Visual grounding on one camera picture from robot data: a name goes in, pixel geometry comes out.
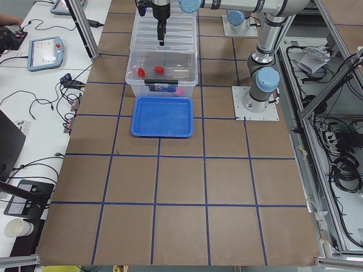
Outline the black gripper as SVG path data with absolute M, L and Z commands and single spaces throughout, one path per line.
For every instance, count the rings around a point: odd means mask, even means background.
M 160 46 L 164 46 L 164 36 L 166 34 L 166 23 L 170 17 L 170 0 L 139 0 L 137 8 L 140 16 L 145 16 L 146 9 L 151 8 L 153 17 L 158 20 L 157 36 Z

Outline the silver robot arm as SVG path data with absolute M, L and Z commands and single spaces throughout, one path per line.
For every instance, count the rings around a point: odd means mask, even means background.
M 164 46 L 167 19 L 171 14 L 170 1 L 135 1 L 140 16 L 145 16 L 147 9 L 151 9 L 157 20 L 157 40 Z M 302 11 L 308 1 L 179 1 L 179 8 L 187 14 L 199 9 L 236 10 L 251 13 L 265 13 L 265 22 L 256 49 L 251 53 L 252 63 L 257 68 L 269 65 L 273 61 L 284 31 L 289 28 L 286 23 Z

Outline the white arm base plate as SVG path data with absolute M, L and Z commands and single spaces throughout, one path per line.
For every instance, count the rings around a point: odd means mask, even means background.
M 259 102 L 250 96 L 249 86 L 232 86 L 235 119 L 240 121 L 279 121 L 278 95 L 271 93 L 267 101 Z

